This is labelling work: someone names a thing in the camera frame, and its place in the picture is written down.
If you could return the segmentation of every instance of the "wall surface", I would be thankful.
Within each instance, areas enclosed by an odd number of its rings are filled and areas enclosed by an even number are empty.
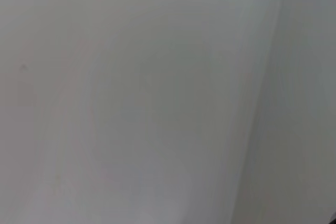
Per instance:
[[[336,211],[336,0],[283,0],[233,224]]]
[[[280,0],[0,0],[1,223],[229,223]]]

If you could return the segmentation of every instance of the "white surface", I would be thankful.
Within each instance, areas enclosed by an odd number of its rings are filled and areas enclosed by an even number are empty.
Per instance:
[[[336,0],[284,0],[233,224],[336,209]]]
[[[2,0],[1,223],[229,223],[279,0]]]

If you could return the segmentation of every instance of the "gray wall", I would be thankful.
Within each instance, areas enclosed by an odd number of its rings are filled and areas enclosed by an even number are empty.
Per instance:
[[[278,7],[0,0],[0,222],[229,223]]]
[[[283,0],[233,224],[336,211],[336,0]]]

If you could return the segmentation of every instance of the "white wall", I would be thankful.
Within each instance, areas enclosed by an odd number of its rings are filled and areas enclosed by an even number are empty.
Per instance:
[[[4,223],[229,223],[279,0],[1,0]]]
[[[283,0],[233,224],[336,211],[336,0]]]

